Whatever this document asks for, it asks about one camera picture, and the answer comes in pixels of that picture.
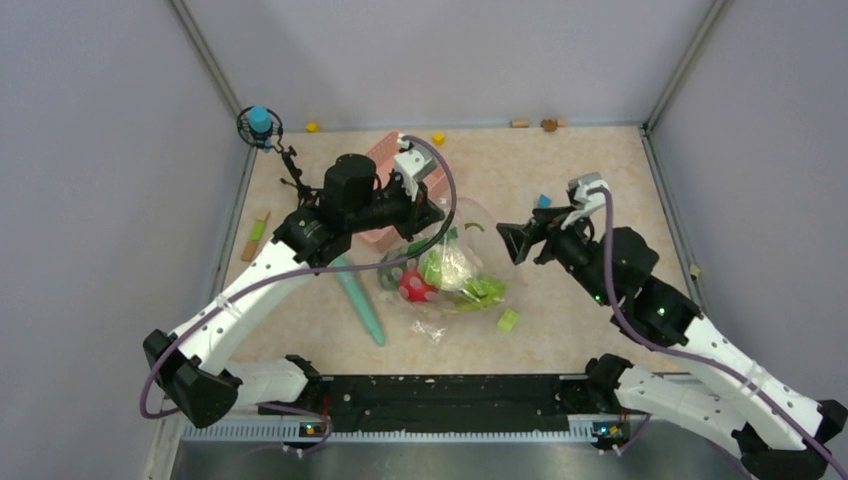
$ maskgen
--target blue block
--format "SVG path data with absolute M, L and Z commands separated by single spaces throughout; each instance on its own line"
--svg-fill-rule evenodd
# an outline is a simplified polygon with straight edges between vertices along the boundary
M 536 208 L 548 208 L 551 206 L 551 199 L 547 195 L 539 195 L 539 200 L 536 201 Z

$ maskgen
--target red toy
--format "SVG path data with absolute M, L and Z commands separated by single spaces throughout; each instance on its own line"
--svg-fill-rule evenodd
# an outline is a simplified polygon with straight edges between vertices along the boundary
M 415 268 L 403 272 L 398 282 L 398 292 L 406 301 L 412 303 L 427 302 L 439 289 L 427 284 Z

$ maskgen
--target blue cap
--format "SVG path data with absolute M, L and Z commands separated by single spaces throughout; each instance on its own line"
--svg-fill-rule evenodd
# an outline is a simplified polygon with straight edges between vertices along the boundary
M 247 124 L 256 133 L 271 130 L 271 116 L 265 107 L 253 107 L 247 115 Z

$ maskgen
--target green block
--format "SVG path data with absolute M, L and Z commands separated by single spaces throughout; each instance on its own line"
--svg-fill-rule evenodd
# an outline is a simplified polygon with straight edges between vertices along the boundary
M 250 239 L 258 242 L 262 240 L 262 234 L 265 233 L 265 220 L 257 220 L 256 223 L 253 224 L 253 228 L 250 230 Z
M 515 322 L 517 322 L 519 318 L 521 318 L 521 315 L 519 315 L 518 312 L 508 308 L 504 314 L 501 315 L 501 319 L 498 320 L 498 328 L 509 333 L 512 331 L 512 327 L 515 326 Z

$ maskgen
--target cable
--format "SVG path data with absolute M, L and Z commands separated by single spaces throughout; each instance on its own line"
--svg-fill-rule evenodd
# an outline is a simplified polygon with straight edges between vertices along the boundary
M 407 141 L 410 141 L 410 142 L 413 142 L 413 143 L 418 143 L 419 145 L 426 148 L 431 154 L 433 154 L 433 157 L 436 158 L 436 161 L 439 162 L 439 165 L 441 165 L 442 169 L 445 171 L 445 177 L 448 180 L 448 187 L 450 188 L 450 193 L 451 193 L 450 210 L 448 211 L 448 214 L 445 217 L 444 222 L 442 222 L 442 225 L 439 228 L 438 232 L 436 232 L 436 234 L 429 241 L 427 241 L 427 243 L 425 243 L 419 250 L 415 251 L 414 253 L 412 253 L 410 255 L 401 256 L 401 257 L 395 258 L 393 260 L 388 260 L 388 261 L 385 261 L 385 262 L 372 263 L 372 264 L 369 264 L 369 265 L 345 265 L 343 267 L 310 268 L 310 269 L 307 269 L 307 270 L 296 270 L 296 271 L 293 271 L 293 272 L 286 272 L 286 273 L 281 273 L 279 275 L 274 275 L 274 276 L 268 277 L 266 279 L 260 280 L 260 281 L 254 283 L 254 284 L 251 284 L 250 286 L 245 287 L 242 290 L 239 290 L 238 292 L 236 292 L 235 294 L 230 296 L 230 298 L 229 298 L 230 303 L 235 303 L 236 301 L 238 301 L 238 299 L 244 297 L 248 293 L 250 293 L 254 290 L 260 289 L 260 288 L 262 288 L 266 285 L 270 285 L 272 283 L 280 282 L 282 280 L 286 280 L 286 279 L 293 278 L 293 277 L 298 277 L 298 276 L 301 276 L 301 275 L 318 275 L 318 274 L 321 274 L 321 273 L 336 273 L 336 272 L 359 272 L 359 271 L 363 271 L 363 270 L 374 270 L 374 269 L 377 269 L 377 268 L 385 268 L 385 267 L 393 267 L 395 265 L 403 265 L 408 260 L 411 260 L 413 258 L 417 258 L 417 257 L 421 256 L 424 252 L 426 252 L 427 250 L 432 248 L 434 245 L 439 243 L 442 240 L 442 237 L 450 229 L 451 223 L 453 222 L 453 218 L 456 215 L 456 201 L 457 201 L 456 181 L 454 180 L 453 174 L 450 171 L 450 167 L 448 166 L 448 162 L 445 160 L 444 157 L 442 157 L 442 154 L 439 153 L 439 151 L 436 150 L 435 147 L 433 147 L 432 145 L 430 145 L 426 141 L 422 140 L 421 138 L 418 138 L 418 137 L 413 136 L 413 135 L 404 135 L 402 138 L 404 140 L 407 140 Z M 198 320 L 194 325 L 189 327 L 188 330 L 186 330 L 182 335 L 177 337 L 173 341 L 173 343 L 168 345 L 168 348 L 166 348 L 162 352 L 162 354 L 159 355 L 159 358 L 156 359 L 156 362 L 154 362 L 153 366 L 150 367 L 150 373 L 147 375 L 147 378 L 144 379 L 144 386 L 141 389 L 141 398 L 139 399 L 139 404 L 138 404 L 139 413 L 141 413 L 142 417 L 144 417 L 146 419 L 150 419 L 150 420 L 155 420 L 155 419 L 164 418 L 164 417 L 167 417 L 168 415 L 172 415 L 174 413 L 179 412 L 178 408 L 174 408 L 174 409 L 171 409 L 171 410 L 163 410 L 161 412 L 150 412 L 150 411 L 148 411 L 147 410 L 147 397 L 150 395 L 150 389 L 153 387 L 153 383 L 155 382 L 156 376 L 159 374 L 159 371 L 162 369 L 162 365 L 165 364 L 165 361 L 171 356 L 171 354 L 174 353 L 174 351 L 176 351 L 177 348 L 179 348 L 179 346 L 182 345 L 183 342 L 185 342 L 189 337 L 194 335 L 204 325 L 209 323 L 209 321 L 212 320 L 213 318 L 215 318 L 215 316 L 218 315 L 219 313 L 221 313 L 221 307 L 219 307 L 219 306 L 216 306 L 215 308 L 213 308 L 209 312 L 207 312 L 203 317 L 201 317 L 200 320 Z
M 748 478 L 748 479 L 754 478 L 754 476 L 751 475 L 748 472 L 748 470 L 745 470 L 745 466 L 742 465 L 742 462 L 740 462 L 738 458 L 731 455 L 730 452 L 719 447 L 718 445 L 716 445 L 715 443 L 713 443 L 709 440 L 707 440 L 707 444 L 713 450 L 717 451 L 719 453 L 719 455 L 721 455 L 727 461 L 727 463 L 729 463 L 730 466 L 733 467 L 733 469 L 736 470 L 739 473 L 739 475 L 742 475 L 742 477 Z
M 648 427 L 648 422 L 650 422 L 650 421 L 651 421 L 651 417 L 652 417 L 652 416 L 653 416 L 653 415 L 651 415 L 650 413 L 649 413 L 649 414 L 647 414 L 647 415 L 645 415 L 645 418 L 642 420 L 642 422 L 641 422 L 641 423 L 639 423 L 639 426 L 638 426 L 638 427 L 636 427 L 636 431 L 635 431 L 635 432 L 633 432 L 633 435 L 631 435 L 631 436 L 630 436 L 630 440 L 628 440 L 628 441 L 627 441 L 627 443 L 625 443 L 624 445 L 622 445 L 621 447 L 619 447 L 619 449 L 618 449 L 618 454 L 619 454 L 619 455 L 621 455 L 621 454 L 623 454 L 624 452 L 626 452 L 626 451 L 627 451 L 627 449 L 628 449 L 628 448 L 630 448 L 630 446 L 631 446 L 631 445 L 633 445 L 633 442 L 635 442 L 636 440 L 638 440 L 638 439 L 639 439 L 639 437 L 641 437 L 641 436 L 645 433 L 645 429 Z
M 307 454 L 315 452 L 315 451 L 318 451 L 318 450 L 324 448 L 324 445 L 327 443 L 327 439 L 330 438 L 330 434 L 333 433 L 333 421 L 330 420 L 330 417 L 327 417 L 327 416 L 324 416 L 324 415 L 319 415 L 317 413 L 310 412 L 309 410 L 302 410 L 300 408 L 294 408 L 294 407 L 286 407 L 286 406 L 277 405 L 277 404 L 274 404 L 274 403 L 260 403 L 259 406 L 265 407 L 265 408 L 270 409 L 270 410 L 277 410 L 277 411 L 283 412 L 283 413 L 292 413 L 292 414 L 295 414 L 295 415 L 305 415 L 307 417 L 312 417 L 316 420 L 319 420 L 319 421 L 325 423 L 327 425 L 327 428 L 326 428 L 326 430 L 324 430 L 324 435 L 321 437 L 321 440 L 318 441 L 318 443 L 316 443 L 315 445 L 312 445 L 311 447 L 307 448 L 306 450 L 299 450 L 299 449 L 293 450 L 293 449 L 289 448 L 288 445 L 285 445 L 285 444 L 283 444 L 282 446 L 277 445 L 277 444 L 260 445 L 260 446 L 255 447 L 255 448 L 251 448 L 250 450 L 248 450 L 248 451 L 240 454 L 238 457 L 234 458 L 232 461 L 228 462 L 229 463 L 228 466 L 226 466 L 225 468 L 219 469 L 217 473 L 215 473 L 214 475 L 209 477 L 209 480 L 213 480 L 213 479 L 220 477 L 224 473 L 230 471 L 230 469 L 232 469 L 238 462 L 241 462 L 245 458 L 247 458 L 247 457 L 249 457 L 253 454 L 265 451 L 265 450 L 278 450 L 279 449 L 279 450 L 282 450 L 283 452 L 294 452 L 294 453 L 297 453 L 298 455 L 301 455 L 301 456 L 307 455 Z
M 613 237 L 612 193 L 604 187 L 593 188 L 593 189 L 588 191 L 589 195 L 592 195 L 592 194 L 595 194 L 595 193 L 601 193 L 606 198 L 607 218 L 606 218 L 606 235 L 604 237 L 604 284 L 605 284 L 606 291 L 607 291 L 607 297 L 609 297 L 610 306 L 612 307 L 613 313 L 615 314 L 615 318 L 618 321 L 619 325 L 624 329 L 624 331 L 627 332 L 627 335 L 630 338 L 636 340 L 637 343 L 640 343 L 644 347 L 648 348 L 649 350 L 653 350 L 655 352 L 659 352 L 659 353 L 662 353 L 662 354 L 665 354 L 665 355 L 668 355 L 668 356 L 671 356 L 671 357 L 684 358 L 686 360 L 691 360 L 693 362 L 698 362 L 698 363 L 702 363 L 702 364 L 705 364 L 705 365 L 709 365 L 710 367 L 713 367 L 717 370 L 720 370 L 720 371 L 730 375 L 731 377 L 733 377 L 734 380 L 736 380 L 740 383 L 748 384 L 751 389 L 757 391 L 757 396 L 763 402 L 765 402 L 766 405 L 768 405 L 775 413 L 777 413 L 777 415 L 780 418 L 782 418 L 787 424 L 789 424 L 789 426 L 792 427 L 793 430 L 795 430 L 799 435 L 801 435 L 801 438 L 803 438 L 804 441 L 807 442 L 808 445 L 813 447 L 813 449 L 815 449 L 819 453 L 819 455 L 821 455 L 822 458 L 824 458 L 830 464 L 830 466 L 832 466 L 833 469 L 836 470 L 836 473 L 839 474 L 839 477 L 842 480 L 848 480 L 848 472 L 846 472 L 845 469 L 842 467 L 842 465 L 840 465 L 840 463 L 836 460 L 836 458 L 834 458 L 834 456 L 829 451 L 827 451 L 827 448 L 825 448 L 824 445 L 822 445 L 812 435 L 807 433 L 807 431 L 804 430 L 804 428 L 801 427 L 801 425 L 799 425 L 798 422 L 796 422 L 795 419 L 793 419 L 792 416 L 790 416 L 786 412 L 786 410 L 784 410 L 777 402 L 775 402 L 770 396 L 768 396 L 768 394 L 766 394 L 763 390 L 761 390 L 757 385 L 750 382 L 750 379 L 746 378 L 745 375 L 737 372 L 736 370 L 728 367 L 727 365 L 725 365 L 721 362 L 713 360 L 712 358 L 703 357 L 701 355 L 696 355 L 696 354 L 689 353 L 689 352 L 680 352 L 680 351 L 677 351 L 677 350 L 671 350 L 671 349 L 665 348 L 661 345 L 657 345 L 656 343 L 654 343 L 654 342 L 648 340 L 647 338 L 643 337 L 642 335 L 640 335 L 639 332 L 637 332 L 633 328 L 633 326 L 630 325 L 630 322 L 628 322 L 627 318 L 624 317 L 624 313 L 621 311 L 621 307 L 619 307 L 619 305 L 618 305 L 618 298 L 616 298 L 616 296 L 615 296 L 615 284 L 613 283 L 613 278 L 612 278 L 612 256 L 613 256 L 613 254 L 612 254 L 612 252 L 613 252 L 613 248 L 612 248 L 613 247 L 613 238 L 612 238 Z

